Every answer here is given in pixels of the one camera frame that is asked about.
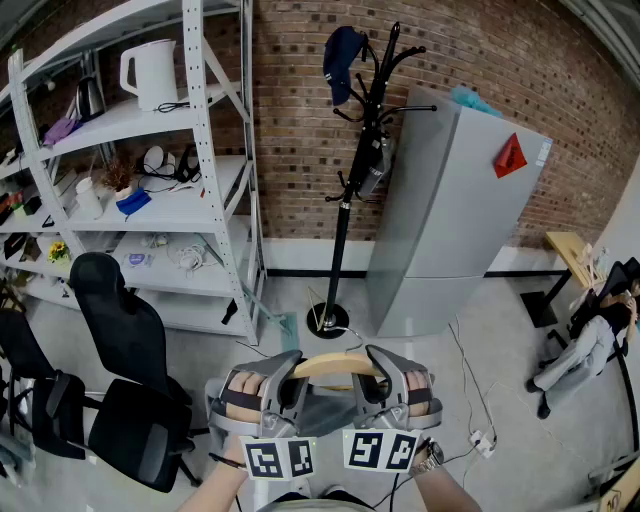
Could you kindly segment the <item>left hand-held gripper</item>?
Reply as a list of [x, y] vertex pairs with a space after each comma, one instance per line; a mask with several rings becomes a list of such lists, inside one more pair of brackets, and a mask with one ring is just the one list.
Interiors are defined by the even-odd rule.
[[[309, 379], [287, 379], [302, 362], [303, 353], [293, 350], [272, 358], [234, 367], [216, 397], [208, 396], [209, 426], [239, 437], [243, 462], [252, 480], [292, 481], [314, 474], [316, 441], [298, 435], [298, 416], [306, 399]], [[229, 383], [239, 372], [265, 377], [264, 396], [229, 390]], [[228, 403], [261, 413], [259, 423], [229, 418]]]

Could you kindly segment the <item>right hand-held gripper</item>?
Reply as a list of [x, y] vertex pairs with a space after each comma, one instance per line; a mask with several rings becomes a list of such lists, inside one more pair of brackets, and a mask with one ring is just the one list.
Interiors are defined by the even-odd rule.
[[[363, 471], [407, 471], [424, 432], [442, 422], [443, 406], [433, 395], [427, 368], [382, 347], [369, 344], [372, 365], [385, 377], [353, 375], [356, 416], [343, 434], [344, 466]], [[409, 391], [405, 374], [420, 371], [427, 387]], [[424, 416], [410, 417], [409, 406], [429, 401]]]

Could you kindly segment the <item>wooden clothes hanger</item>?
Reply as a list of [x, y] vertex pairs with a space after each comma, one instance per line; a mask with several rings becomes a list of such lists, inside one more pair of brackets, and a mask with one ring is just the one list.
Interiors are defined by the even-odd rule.
[[359, 352], [359, 349], [364, 346], [364, 338], [358, 332], [348, 327], [331, 328], [331, 331], [335, 330], [353, 334], [359, 340], [359, 344], [341, 352], [321, 354], [301, 362], [287, 376], [286, 382], [341, 374], [385, 379], [383, 373], [373, 365], [369, 356]]

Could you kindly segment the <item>person's left forearm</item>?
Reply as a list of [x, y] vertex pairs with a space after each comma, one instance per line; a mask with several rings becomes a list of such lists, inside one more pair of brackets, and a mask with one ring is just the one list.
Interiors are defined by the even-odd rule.
[[177, 512], [229, 512], [248, 474], [244, 469], [219, 462], [211, 475]]

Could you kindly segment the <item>person's left hand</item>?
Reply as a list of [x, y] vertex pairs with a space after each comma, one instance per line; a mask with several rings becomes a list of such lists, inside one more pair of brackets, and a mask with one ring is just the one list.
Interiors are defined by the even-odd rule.
[[[229, 390], [259, 397], [264, 396], [265, 377], [256, 373], [239, 372], [234, 375], [229, 383]], [[247, 422], [259, 423], [261, 413], [253, 409], [247, 409], [228, 403], [226, 406], [226, 414], [229, 418]]]

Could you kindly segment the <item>teal flat mop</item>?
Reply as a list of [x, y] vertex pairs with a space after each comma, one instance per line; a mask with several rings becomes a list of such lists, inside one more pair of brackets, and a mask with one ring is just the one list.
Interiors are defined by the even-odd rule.
[[266, 316], [268, 322], [280, 329], [282, 351], [298, 350], [300, 341], [296, 313], [273, 313], [262, 302], [258, 302], [257, 306]]

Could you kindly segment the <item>silver wristwatch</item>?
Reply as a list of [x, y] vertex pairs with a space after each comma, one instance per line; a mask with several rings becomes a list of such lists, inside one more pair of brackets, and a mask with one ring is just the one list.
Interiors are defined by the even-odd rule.
[[433, 438], [425, 439], [417, 448], [409, 475], [415, 477], [439, 468], [444, 463], [444, 453]]

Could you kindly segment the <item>black wrist band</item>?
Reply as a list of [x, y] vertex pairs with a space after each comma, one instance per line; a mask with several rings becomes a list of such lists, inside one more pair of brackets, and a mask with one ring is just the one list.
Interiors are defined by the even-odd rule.
[[226, 458], [226, 457], [224, 457], [222, 455], [218, 455], [218, 454], [215, 454], [215, 453], [212, 453], [212, 452], [209, 452], [208, 455], [212, 460], [214, 460], [214, 461], [216, 461], [218, 463], [224, 464], [226, 466], [229, 466], [229, 467], [237, 469], [237, 470], [247, 471], [247, 467], [246, 467], [245, 463], [240, 463], [240, 462], [237, 462], [235, 460]]

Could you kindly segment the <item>cardboard box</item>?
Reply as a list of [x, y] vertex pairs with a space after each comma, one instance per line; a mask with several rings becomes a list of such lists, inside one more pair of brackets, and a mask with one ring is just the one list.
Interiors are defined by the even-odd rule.
[[600, 498], [597, 512], [624, 512], [640, 492], [640, 457]]

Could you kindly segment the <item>dried potted plant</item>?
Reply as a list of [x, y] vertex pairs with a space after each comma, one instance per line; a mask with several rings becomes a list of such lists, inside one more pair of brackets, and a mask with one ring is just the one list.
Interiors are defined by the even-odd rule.
[[116, 201], [125, 200], [134, 193], [134, 171], [135, 166], [129, 160], [114, 156], [106, 165], [100, 183], [114, 193]]

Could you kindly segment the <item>white metal shelving unit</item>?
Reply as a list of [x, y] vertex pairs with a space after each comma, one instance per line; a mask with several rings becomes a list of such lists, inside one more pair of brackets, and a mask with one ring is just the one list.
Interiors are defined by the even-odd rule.
[[[0, 115], [17, 131], [0, 149], [0, 266], [28, 273], [20, 291], [77, 307], [70, 286], [74, 260], [88, 252], [112, 256], [125, 283], [174, 329], [243, 337], [256, 344], [265, 268], [262, 257], [252, 107], [252, 0], [126, 0], [78, 24], [33, 59], [21, 50], [7, 60]], [[152, 41], [176, 42], [177, 103], [151, 112], [120, 87], [121, 54]], [[105, 113], [52, 147], [42, 145], [60, 118], [78, 119], [76, 88], [96, 78]], [[176, 158], [194, 144], [200, 177], [192, 183], [147, 174], [152, 146]], [[117, 156], [135, 171], [134, 191], [151, 201], [125, 216], [100, 178]], [[103, 214], [89, 219], [76, 201], [76, 184], [91, 177]], [[200, 197], [205, 188], [204, 198]], [[40, 196], [26, 216], [23, 204]], [[48, 260], [52, 243], [71, 261]], [[126, 253], [154, 256], [150, 268], [127, 268]], [[230, 301], [238, 311], [221, 320]]]

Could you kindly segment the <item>navy baseball cap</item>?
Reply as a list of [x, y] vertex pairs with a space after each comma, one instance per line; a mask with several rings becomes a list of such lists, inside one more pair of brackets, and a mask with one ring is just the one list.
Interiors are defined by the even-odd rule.
[[356, 59], [365, 42], [365, 36], [356, 32], [352, 26], [337, 28], [325, 44], [323, 73], [331, 89], [334, 107], [349, 100], [350, 66]]

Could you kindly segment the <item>white electric kettle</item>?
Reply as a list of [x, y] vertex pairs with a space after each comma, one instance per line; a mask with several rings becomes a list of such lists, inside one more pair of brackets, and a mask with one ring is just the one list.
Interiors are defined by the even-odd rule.
[[120, 87], [137, 98], [144, 112], [165, 103], [177, 103], [174, 40], [152, 41], [121, 54]]

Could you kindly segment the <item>purple cloth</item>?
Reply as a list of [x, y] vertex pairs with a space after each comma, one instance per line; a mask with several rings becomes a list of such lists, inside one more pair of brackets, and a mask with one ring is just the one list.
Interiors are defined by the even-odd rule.
[[61, 140], [68, 137], [82, 125], [77, 119], [62, 117], [58, 119], [44, 134], [42, 145], [52, 147]]

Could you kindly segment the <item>black steel kettle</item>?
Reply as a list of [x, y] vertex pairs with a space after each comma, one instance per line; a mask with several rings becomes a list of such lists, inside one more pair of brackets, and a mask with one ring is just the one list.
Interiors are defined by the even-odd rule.
[[78, 119], [86, 123], [105, 113], [98, 83], [93, 76], [84, 76], [77, 85], [75, 108]]

